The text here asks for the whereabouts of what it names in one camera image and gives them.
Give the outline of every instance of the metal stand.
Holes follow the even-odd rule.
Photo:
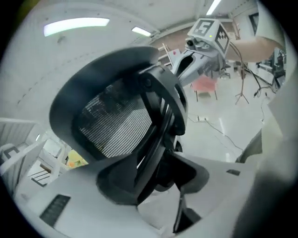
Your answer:
[[[248,100],[246,99],[246,97],[243,94],[243,88],[244,88],[244,69],[243,68],[241,69],[241,79],[242,79],[241,92],[239,94],[235,95],[235,97],[239,96],[236,103],[235,103],[235,105],[237,105],[237,103],[238,103],[238,101],[241,97],[244,97],[244,99],[249,104]]]

